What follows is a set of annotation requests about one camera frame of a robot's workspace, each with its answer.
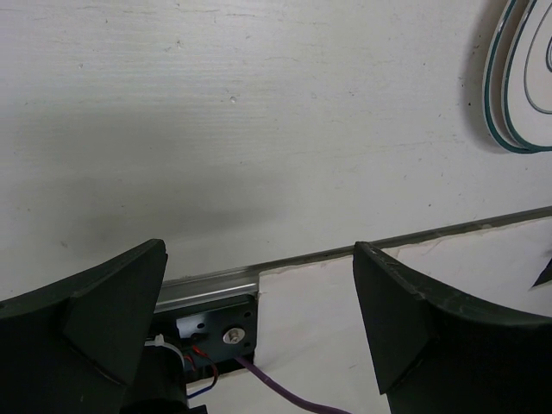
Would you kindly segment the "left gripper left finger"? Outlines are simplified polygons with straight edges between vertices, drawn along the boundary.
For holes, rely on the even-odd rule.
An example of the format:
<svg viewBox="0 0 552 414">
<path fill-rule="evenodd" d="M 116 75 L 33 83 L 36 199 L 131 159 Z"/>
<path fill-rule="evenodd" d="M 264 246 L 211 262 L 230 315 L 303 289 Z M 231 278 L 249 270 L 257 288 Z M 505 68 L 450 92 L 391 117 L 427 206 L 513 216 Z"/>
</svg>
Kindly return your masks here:
<svg viewBox="0 0 552 414">
<path fill-rule="evenodd" d="M 3 413 L 117 413 L 166 270 L 152 239 L 1 303 Z"/>
</svg>

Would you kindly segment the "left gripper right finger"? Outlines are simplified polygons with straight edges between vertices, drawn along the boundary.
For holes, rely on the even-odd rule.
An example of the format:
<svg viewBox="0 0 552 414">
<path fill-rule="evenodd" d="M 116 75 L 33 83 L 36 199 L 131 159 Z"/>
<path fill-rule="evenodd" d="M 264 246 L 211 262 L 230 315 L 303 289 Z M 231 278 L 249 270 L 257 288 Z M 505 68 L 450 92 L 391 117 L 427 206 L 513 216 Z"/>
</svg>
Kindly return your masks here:
<svg viewBox="0 0 552 414">
<path fill-rule="evenodd" d="M 476 298 L 364 241 L 353 271 L 391 412 L 550 412 L 549 317 Z"/>
</svg>

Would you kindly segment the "white green-rimmed plate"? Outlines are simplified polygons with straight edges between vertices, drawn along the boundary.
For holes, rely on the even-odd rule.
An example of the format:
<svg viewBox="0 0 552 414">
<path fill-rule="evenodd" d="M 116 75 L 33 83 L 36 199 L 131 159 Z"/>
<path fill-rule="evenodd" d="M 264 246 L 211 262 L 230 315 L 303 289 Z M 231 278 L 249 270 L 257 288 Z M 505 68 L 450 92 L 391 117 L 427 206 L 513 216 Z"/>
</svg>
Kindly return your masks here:
<svg viewBox="0 0 552 414">
<path fill-rule="evenodd" d="M 534 151 L 551 149 L 551 2 L 530 1 L 511 44 L 502 90 L 512 138 Z"/>
<path fill-rule="evenodd" d="M 502 148 L 515 154 L 536 154 L 551 150 L 534 151 L 518 143 L 506 127 L 503 112 L 502 90 L 505 66 L 514 34 L 529 2 L 509 1 L 506 4 L 486 56 L 482 86 L 482 107 L 487 129 Z"/>
</svg>

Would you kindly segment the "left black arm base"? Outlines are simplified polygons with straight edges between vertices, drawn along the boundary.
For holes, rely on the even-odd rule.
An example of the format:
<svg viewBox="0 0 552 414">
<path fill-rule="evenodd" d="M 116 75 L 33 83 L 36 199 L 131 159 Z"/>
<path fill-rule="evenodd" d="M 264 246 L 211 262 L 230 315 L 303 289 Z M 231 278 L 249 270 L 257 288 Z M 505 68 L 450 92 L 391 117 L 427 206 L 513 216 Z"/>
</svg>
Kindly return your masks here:
<svg viewBox="0 0 552 414">
<path fill-rule="evenodd" d="M 146 344 L 159 347 L 188 398 L 210 391 L 225 373 L 252 362 L 258 339 L 258 298 L 241 294 L 154 314 Z"/>
</svg>

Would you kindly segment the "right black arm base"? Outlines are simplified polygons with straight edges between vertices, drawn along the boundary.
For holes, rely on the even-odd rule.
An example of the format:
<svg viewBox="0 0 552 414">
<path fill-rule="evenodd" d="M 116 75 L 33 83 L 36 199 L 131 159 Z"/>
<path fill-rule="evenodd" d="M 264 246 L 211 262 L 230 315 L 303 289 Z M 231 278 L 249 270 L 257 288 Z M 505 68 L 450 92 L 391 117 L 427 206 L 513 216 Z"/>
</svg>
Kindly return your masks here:
<svg viewBox="0 0 552 414">
<path fill-rule="evenodd" d="M 546 267 L 540 272 L 535 283 L 531 287 L 532 289 L 537 288 L 540 285 L 548 284 L 552 280 L 552 260 L 548 262 Z"/>
</svg>

